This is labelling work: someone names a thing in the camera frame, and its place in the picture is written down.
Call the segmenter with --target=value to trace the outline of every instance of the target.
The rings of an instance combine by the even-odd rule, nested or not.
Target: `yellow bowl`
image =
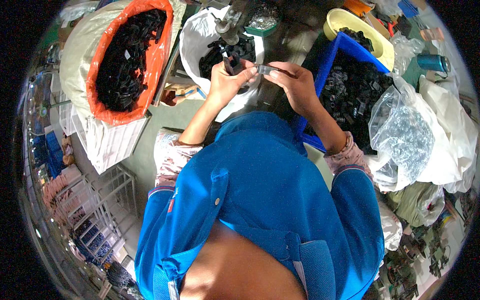
[[[328,12],[327,21],[324,24],[324,32],[329,40],[334,40],[340,28],[348,27],[353,31],[362,31],[366,38],[372,41],[373,52],[379,62],[390,71],[393,70],[395,52],[393,45],[369,24],[346,10],[335,8]]]

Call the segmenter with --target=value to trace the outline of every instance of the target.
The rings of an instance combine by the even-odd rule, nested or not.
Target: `person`
[[[331,191],[289,125],[253,111],[224,122],[202,148],[216,115],[253,64],[229,76],[212,69],[205,103],[180,134],[160,130],[156,187],[148,194],[135,258],[150,299],[360,299],[384,255],[371,173],[363,152],[322,107],[312,73],[287,62],[265,78],[287,94],[322,140]]]

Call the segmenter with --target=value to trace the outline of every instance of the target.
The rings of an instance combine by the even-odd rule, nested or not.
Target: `orange plastic bag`
[[[144,84],[148,89],[144,90],[133,105],[131,112],[110,111],[98,100],[95,81],[98,74],[100,63],[103,60],[105,51],[107,51],[113,36],[116,34],[120,25],[127,22],[131,16],[152,9],[160,9],[167,14],[167,20],[163,27],[162,36],[158,44],[154,40],[150,41],[150,47],[145,52],[147,70],[144,73]],[[168,0],[133,0],[107,27],[100,39],[96,53],[93,56],[86,79],[86,91],[88,104],[95,118],[107,122],[113,126],[123,125],[143,117],[148,106],[152,103],[155,95],[158,79],[165,67],[170,53],[170,39],[172,35],[173,9]]]

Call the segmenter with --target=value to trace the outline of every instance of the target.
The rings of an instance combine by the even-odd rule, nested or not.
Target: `woman's right hand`
[[[265,75],[265,79],[284,89],[288,101],[296,113],[307,120],[311,119],[312,114],[322,106],[315,92],[312,72],[289,62],[274,61],[268,65],[292,74],[290,77],[279,71],[271,71],[270,76]]]

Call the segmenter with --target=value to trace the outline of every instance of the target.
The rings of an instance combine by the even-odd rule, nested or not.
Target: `hand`
[[[289,77],[279,71],[271,71],[270,76],[265,75],[266,80],[283,88],[290,105],[296,113],[306,119],[310,119],[312,113],[322,106],[315,92],[312,72],[289,62],[275,61],[268,65],[285,70],[296,77]]]
[[[206,103],[219,109],[224,108],[246,82],[254,82],[257,68],[248,60],[240,59],[244,70],[236,76],[230,76],[223,61],[212,68],[212,84]]]

